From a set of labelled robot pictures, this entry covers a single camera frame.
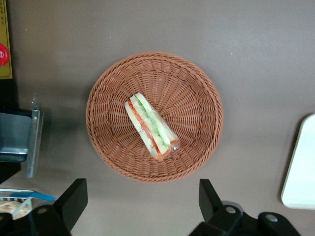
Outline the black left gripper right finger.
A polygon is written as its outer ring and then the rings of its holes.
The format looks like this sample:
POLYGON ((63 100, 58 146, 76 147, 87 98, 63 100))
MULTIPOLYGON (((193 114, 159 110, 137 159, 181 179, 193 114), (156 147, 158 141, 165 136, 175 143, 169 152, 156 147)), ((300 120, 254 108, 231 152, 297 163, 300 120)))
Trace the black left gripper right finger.
POLYGON ((199 208, 204 221, 191 236, 299 236, 281 214, 262 212, 255 219, 232 202, 223 202, 209 179, 199 181, 199 208))

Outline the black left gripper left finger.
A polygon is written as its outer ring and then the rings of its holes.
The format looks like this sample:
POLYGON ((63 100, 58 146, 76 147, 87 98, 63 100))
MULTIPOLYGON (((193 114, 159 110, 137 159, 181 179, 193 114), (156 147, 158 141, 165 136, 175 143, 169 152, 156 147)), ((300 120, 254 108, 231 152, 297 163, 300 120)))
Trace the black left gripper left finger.
POLYGON ((26 216, 16 220, 9 213, 1 213, 0 234, 2 236, 69 236, 87 204, 87 180, 78 178, 53 204, 38 206, 26 216))

